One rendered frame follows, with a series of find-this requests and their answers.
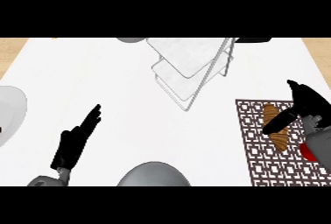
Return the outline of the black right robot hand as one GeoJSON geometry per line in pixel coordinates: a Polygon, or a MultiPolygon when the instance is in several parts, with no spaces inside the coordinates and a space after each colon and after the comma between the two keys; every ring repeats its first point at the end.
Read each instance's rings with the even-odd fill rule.
{"type": "Polygon", "coordinates": [[[323,116],[323,122],[317,125],[318,128],[326,128],[331,125],[331,103],[323,95],[306,85],[289,80],[287,84],[293,90],[295,106],[281,112],[284,125],[306,116],[323,116]]]}

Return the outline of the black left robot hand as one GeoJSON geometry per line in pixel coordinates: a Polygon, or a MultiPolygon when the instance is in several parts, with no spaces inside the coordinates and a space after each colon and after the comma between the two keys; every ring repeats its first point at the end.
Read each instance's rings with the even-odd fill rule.
{"type": "Polygon", "coordinates": [[[100,110],[101,105],[98,104],[91,110],[83,123],[73,130],[63,131],[57,155],[51,164],[52,169],[66,168],[71,170],[76,167],[89,137],[101,122],[100,110]]]}

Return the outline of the brown croissant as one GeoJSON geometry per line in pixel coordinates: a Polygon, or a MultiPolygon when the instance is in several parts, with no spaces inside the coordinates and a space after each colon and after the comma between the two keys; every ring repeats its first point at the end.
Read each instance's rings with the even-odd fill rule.
{"type": "Polygon", "coordinates": [[[287,126],[281,112],[272,103],[264,105],[264,133],[269,136],[278,151],[287,150],[287,126]]]}

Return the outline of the brown patterned placemat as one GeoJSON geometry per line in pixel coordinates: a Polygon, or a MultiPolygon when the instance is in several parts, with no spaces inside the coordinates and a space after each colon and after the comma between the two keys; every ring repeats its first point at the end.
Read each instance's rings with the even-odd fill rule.
{"type": "Polygon", "coordinates": [[[292,101],[235,100],[253,186],[331,186],[331,172],[318,162],[306,160],[301,152],[306,140],[302,118],[287,126],[284,152],[264,134],[267,103],[278,111],[295,105],[292,101]]]}

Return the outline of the white tiered shelf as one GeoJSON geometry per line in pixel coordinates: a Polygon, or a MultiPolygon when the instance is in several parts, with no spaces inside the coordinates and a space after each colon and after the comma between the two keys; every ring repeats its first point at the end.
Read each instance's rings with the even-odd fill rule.
{"type": "Polygon", "coordinates": [[[238,38],[148,38],[160,55],[153,65],[156,81],[184,111],[212,78],[228,74],[238,38]]]}

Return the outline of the white round plate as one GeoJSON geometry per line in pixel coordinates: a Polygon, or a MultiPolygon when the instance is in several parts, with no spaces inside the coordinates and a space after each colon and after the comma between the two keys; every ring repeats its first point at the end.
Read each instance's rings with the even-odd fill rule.
{"type": "Polygon", "coordinates": [[[27,116],[27,95],[18,87],[0,86],[0,147],[17,133],[27,116]]]}

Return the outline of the red object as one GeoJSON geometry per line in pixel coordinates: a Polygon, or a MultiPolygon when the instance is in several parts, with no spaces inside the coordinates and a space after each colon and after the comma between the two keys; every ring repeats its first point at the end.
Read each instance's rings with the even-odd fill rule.
{"type": "Polygon", "coordinates": [[[315,157],[315,155],[314,155],[312,151],[309,150],[305,143],[301,144],[301,153],[302,153],[303,158],[308,161],[317,161],[317,157],[315,157]]]}

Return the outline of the black object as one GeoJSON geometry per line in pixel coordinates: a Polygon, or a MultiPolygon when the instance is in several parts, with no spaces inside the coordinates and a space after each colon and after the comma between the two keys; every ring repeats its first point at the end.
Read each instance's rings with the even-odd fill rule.
{"type": "Polygon", "coordinates": [[[272,38],[238,38],[235,43],[265,43],[269,42],[272,38]]]}

